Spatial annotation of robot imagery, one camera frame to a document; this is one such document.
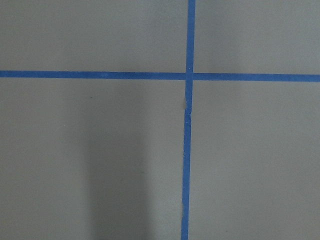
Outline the blue tape line lengthwise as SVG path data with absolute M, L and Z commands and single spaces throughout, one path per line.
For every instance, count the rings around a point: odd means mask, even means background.
M 191 179 L 191 140 L 192 140 L 192 106 L 194 80 L 194 46 L 195 46 L 196 1 L 188 1 L 186 62 L 185 62 L 185 109 L 183 134 L 183 169 L 182 169 L 182 240 L 189 239 L 190 214 L 190 179 Z

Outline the blue tape line crosswise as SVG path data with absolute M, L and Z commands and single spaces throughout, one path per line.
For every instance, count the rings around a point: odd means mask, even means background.
M 0 76 L 2 78 L 184 80 L 187 74 L 182 72 L 2 70 Z M 318 74 L 193 73 L 192 77 L 195 81 L 310 83 L 318 83 L 320 81 Z

